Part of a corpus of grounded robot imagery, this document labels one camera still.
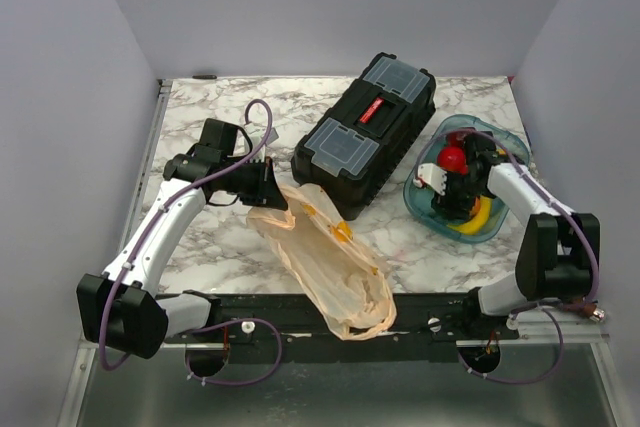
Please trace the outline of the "red fake apple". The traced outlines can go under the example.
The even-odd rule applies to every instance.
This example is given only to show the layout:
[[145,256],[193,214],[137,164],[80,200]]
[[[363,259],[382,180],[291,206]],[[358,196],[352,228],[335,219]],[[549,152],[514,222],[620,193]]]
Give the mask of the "red fake apple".
[[465,152],[458,146],[443,147],[437,156],[436,164],[448,172],[468,173]]

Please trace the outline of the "peach plastic bag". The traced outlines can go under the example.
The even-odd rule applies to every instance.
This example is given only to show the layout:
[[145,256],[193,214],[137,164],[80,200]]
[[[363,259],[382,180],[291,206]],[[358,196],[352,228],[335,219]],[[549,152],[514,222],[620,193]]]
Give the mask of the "peach plastic bag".
[[265,239],[337,338],[365,341],[388,331],[397,316],[389,264],[356,237],[323,188],[283,185],[281,192],[288,209],[254,207],[248,227]]

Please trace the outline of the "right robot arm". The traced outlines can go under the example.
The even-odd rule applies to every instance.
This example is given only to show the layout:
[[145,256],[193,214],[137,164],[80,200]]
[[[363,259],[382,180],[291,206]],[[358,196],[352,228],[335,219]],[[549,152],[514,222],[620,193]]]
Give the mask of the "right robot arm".
[[540,306],[579,311],[599,288],[600,223],[550,194],[522,160],[487,132],[462,129],[465,167],[436,163],[414,168],[414,183],[433,192],[433,209],[455,226],[470,220],[476,200],[502,201],[524,228],[514,270],[471,295],[476,305],[460,314],[460,326],[480,339],[496,327],[496,316],[516,317]]

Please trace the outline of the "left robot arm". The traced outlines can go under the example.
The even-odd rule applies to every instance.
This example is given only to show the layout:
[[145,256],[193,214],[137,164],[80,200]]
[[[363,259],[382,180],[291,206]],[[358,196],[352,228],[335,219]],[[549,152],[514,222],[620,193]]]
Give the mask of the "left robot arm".
[[[243,156],[234,153],[239,136],[248,150]],[[220,334],[215,296],[159,293],[175,248],[216,192],[246,206],[288,208],[264,142],[240,126],[206,120],[199,141],[166,163],[156,199],[126,246],[101,274],[80,280],[76,294],[87,340],[149,359],[166,339],[183,332],[201,342]]]

